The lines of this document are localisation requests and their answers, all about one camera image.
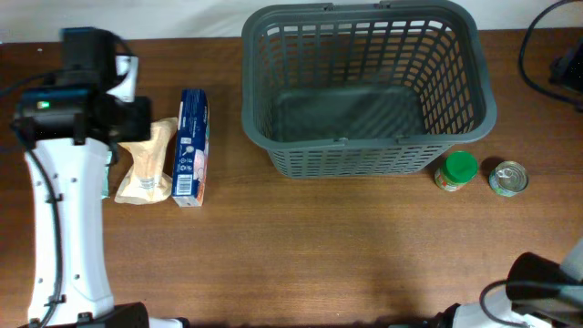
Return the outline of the mint green wipes packet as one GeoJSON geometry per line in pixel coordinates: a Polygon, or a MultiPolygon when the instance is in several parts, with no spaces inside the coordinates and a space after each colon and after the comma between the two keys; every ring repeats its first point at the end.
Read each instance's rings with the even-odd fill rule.
{"type": "Polygon", "coordinates": [[[104,168],[104,178],[103,178],[103,183],[102,183],[101,199],[106,199],[109,197],[108,175],[109,175],[109,168],[110,168],[111,160],[112,160],[112,152],[109,151],[107,153],[106,165],[104,168]]]}

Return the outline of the tan paper pouch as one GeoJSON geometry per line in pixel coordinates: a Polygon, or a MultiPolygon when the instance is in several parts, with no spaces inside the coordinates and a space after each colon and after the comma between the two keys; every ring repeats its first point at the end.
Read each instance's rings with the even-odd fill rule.
{"type": "Polygon", "coordinates": [[[118,187],[116,203],[147,205],[169,197],[172,177],[163,169],[168,144],[177,128],[177,118],[163,118],[150,125],[149,140],[120,143],[130,153],[133,164],[118,187]]]}

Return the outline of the blue cardboard box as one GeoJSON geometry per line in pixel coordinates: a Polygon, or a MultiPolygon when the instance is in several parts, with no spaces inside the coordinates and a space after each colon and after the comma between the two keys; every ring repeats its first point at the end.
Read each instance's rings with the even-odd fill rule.
{"type": "Polygon", "coordinates": [[[181,208],[201,207],[209,161],[209,102],[202,89],[184,89],[179,105],[171,197],[181,208]]]}

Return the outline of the grey plastic basket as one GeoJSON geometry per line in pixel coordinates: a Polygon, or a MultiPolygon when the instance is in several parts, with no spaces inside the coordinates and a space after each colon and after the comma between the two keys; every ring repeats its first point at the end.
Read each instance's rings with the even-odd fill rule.
{"type": "Polygon", "coordinates": [[[270,5],[241,36],[242,127],[288,178],[415,173],[496,124],[476,23],[454,2],[270,5]]]}

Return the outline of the green lidded jar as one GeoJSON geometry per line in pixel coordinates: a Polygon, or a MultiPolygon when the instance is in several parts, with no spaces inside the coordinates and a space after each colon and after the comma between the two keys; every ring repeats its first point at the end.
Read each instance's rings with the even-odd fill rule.
{"type": "Polygon", "coordinates": [[[453,152],[435,172],[435,184],[445,191],[457,191],[471,181],[477,171],[478,163],[471,153],[453,152]]]}

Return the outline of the silver tin can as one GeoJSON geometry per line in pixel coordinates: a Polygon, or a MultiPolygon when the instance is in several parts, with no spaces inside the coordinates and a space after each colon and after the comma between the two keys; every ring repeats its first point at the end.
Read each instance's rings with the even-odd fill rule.
{"type": "Polygon", "coordinates": [[[529,183],[526,169],[515,161],[504,161],[489,174],[488,183],[495,194],[514,197],[523,192],[529,183]]]}

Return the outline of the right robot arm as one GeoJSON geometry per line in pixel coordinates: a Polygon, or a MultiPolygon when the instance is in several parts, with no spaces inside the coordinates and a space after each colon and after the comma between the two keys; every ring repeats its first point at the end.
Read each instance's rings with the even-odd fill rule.
{"type": "Polygon", "coordinates": [[[582,326],[582,242],[556,263],[527,252],[504,280],[488,284],[478,302],[454,304],[423,321],[430,328],[582,326]]]}

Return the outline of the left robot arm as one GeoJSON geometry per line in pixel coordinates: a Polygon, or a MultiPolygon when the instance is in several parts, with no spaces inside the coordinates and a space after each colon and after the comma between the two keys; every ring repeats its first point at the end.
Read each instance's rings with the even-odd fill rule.
{"type": "Polygon", "coordinates": [[[142,302],[116,304],[104,255],[102,188],[122,142],[150,138],[151,103],[135,93],[138,58],[95,27],[61,32],[62,66],[19,83],[11,129],[35,206],[32,327],[185,327],[142,302]]]}

